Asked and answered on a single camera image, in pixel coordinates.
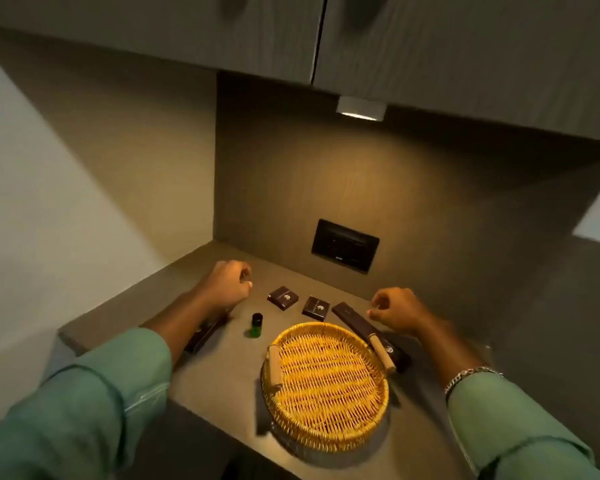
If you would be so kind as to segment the person's left forearm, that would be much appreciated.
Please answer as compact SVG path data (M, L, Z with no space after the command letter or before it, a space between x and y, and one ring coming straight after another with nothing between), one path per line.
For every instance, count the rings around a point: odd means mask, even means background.
M107 480L164 411L173 363L209 298L182 296L53 373L0 419L0 480Z

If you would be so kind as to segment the person's right forearm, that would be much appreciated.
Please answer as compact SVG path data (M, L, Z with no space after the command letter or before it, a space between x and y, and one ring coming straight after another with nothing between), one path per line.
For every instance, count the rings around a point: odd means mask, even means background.
M416 338L440 374L452 431L478 480L600 480L591 448L448 322L434 316Z

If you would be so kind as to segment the person's right hand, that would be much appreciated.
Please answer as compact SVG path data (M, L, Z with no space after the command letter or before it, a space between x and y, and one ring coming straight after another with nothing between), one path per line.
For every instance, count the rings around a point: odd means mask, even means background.
M416 337L430 324L433 314L407 288L390 287L376 291L370 309L386 309L386 320L376 321L389 329Z

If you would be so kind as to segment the small square dark box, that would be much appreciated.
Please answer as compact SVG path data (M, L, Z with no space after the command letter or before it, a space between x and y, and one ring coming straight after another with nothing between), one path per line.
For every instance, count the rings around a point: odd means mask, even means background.
M299 296L283 285L269 293L267 300L280 310L286 311L298 302Z
M316 321L324 322L330 309L330 303L314 296L309 296L302 309L302 314Z

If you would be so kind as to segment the grey cabinet door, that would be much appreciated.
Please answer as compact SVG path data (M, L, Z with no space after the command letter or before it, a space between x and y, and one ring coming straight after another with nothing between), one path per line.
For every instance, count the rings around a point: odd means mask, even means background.
M0 27L309 85L325 0L0 0Z
M600 0L327 0L313 85L600 140Z

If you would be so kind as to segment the black wall socket plate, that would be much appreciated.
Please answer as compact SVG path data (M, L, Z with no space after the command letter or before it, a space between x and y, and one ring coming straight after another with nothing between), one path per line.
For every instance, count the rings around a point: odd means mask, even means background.
M311 253L368 274L379 243L378 237L319 219Z

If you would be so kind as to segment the round yellow wicker tray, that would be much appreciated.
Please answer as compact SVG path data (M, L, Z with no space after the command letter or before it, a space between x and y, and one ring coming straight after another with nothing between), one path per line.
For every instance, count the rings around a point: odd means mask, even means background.
M384 364L359 336L335 324L304 322L280 332L260 380L274 423L314 451L361 447L389 407Z

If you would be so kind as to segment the under-cabinet spot light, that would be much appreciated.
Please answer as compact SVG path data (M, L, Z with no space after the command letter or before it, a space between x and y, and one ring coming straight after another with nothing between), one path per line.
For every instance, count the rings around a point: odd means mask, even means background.
M338 114L368 121L383 121L386 109L387 104L383 102L353 96L340 96L336 105Z

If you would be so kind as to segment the person's left hand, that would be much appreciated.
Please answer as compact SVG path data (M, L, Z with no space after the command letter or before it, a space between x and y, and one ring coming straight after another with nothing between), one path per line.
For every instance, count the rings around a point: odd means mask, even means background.
M231 292L229 291L229 261L218 261L196 287L193 302L200 311L206 314L220 313L247 299L232 298L231 296Z

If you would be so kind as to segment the long dark slim box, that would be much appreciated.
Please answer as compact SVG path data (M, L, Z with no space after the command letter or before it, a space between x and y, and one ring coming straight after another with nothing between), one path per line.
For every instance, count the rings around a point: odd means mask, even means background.
M382 364L385 373L403 373L412 365L410 355L389 334L378 330L351 306L341 302L332 307L333 313L355 334L363 339Z
M216 332L226 327L231 320L232 311L233 307L230 307L216 316L205 319L187 343L184 352L190 355L197 354Z

